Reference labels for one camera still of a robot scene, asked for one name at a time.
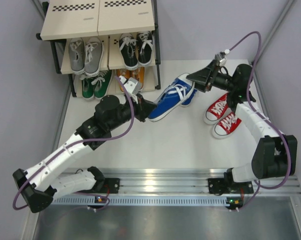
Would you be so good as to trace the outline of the green sneaker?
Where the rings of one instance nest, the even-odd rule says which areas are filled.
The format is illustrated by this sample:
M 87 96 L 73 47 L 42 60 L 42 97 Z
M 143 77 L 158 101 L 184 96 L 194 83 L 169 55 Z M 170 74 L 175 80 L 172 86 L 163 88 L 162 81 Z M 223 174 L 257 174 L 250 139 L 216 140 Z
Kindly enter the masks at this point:
M 103 70 L 93 79 L 91 84 L 94 87 L 94 97 L 96 99 L 102 99 L 107 95 L 111 80 L 113 78 L 112 70 Z
M 92 84 L 94 78 L 82 74 L 79 79 L 81 80 L 82 97 L 85 100 L 91 100 L 94 97 L 94 86 Z

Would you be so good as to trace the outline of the black sneaker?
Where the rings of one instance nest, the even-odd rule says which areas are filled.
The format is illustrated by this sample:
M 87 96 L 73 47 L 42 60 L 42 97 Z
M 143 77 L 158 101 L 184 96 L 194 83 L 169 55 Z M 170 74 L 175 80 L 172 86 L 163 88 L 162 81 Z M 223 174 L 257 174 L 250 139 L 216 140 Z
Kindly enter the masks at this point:
M 123 33 L 119 37 L 119 51 L 121 53 L 125 68 L 130 71 L 136 70 L 139 65 L 136 57 L 136 45 L 137 40 L 131 33 Z
M 152 62 L 154 47 L 153 35 L 150 31 L 141 31 L 136 35 L 138 62 L 141 66 L 147 67 Z

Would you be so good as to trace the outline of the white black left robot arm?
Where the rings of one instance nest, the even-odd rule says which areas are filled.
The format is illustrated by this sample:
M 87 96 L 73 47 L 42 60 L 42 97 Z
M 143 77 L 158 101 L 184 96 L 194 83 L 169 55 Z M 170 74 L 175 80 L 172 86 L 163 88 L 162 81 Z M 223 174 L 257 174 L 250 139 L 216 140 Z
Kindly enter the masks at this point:
M 111 132 L 134 120 L 144 122 L 157 105 L 137 94 L 126 98 L 124 104 L 115 95 L 107 95 L 95 106 L 92 117 L 82 123 L 56 151 L 26 170 L 17 169 L 12 177 L 32 213 L 46 209 L 54 200 L 73 193 L 103 193 L 105 177 L 97 167 L 61 177 L 70 165 L 95 151 L 103 143 L 121 138 Z

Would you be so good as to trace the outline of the grey sneaker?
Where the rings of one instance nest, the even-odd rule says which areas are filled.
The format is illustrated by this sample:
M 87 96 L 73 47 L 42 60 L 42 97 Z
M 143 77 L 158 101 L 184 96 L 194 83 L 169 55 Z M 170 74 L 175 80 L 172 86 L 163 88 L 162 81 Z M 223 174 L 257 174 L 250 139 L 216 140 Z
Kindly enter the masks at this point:
M 99 74 L 104 50 L 104 44 L 98 37 L 91 37 L 86 43 L 84 71 L 87 76 L 95 77 Z
M 68 45 L 70 67 L 74 74 L 84 73 L 85 44 L 82 38 L 72 38 Z

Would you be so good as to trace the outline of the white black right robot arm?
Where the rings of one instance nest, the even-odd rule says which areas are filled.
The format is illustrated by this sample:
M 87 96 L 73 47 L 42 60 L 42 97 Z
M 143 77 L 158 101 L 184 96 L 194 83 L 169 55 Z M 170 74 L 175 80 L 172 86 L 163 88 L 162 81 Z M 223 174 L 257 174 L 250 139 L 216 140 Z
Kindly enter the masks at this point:
M 186 78 L 203 93 L 216 87 L 227 91 L 226 102 L 246 126 L 257 143 L 251 162 L 229 168 L 224 174 L 224 187 L 236 193 L 243 184 L 262 179 L 283 177 L 281 187 L 296 170 L 298 141 L 294 135 L 285 135 L 261 112 L 250 92 L 253 68 L 240 64 L 233 75 L 220 72 L 217 60 Z

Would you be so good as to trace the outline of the blue sneaker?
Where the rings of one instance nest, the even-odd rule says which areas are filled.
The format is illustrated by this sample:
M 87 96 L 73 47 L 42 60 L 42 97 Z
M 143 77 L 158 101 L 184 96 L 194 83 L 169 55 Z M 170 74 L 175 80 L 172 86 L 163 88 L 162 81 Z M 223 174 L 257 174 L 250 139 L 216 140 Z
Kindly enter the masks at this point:
M 183 102 L 182 90 L 184 87 L 179 84 L 179 76 L 160 94 L 155 100 L 157 107 L 148 116 L 151 122 L 157 122 L 166 117 Z
M 189 73 L 183 73 L 178 77 L 179 84 L 182 85 L 184 88 L 184 90 L 182 90 L 182 107 L 188 107 L 191 104 L 191 101 L 197 92 L 197 90 L 195 89 L 195 83 L 187 79 L 188 75 Z

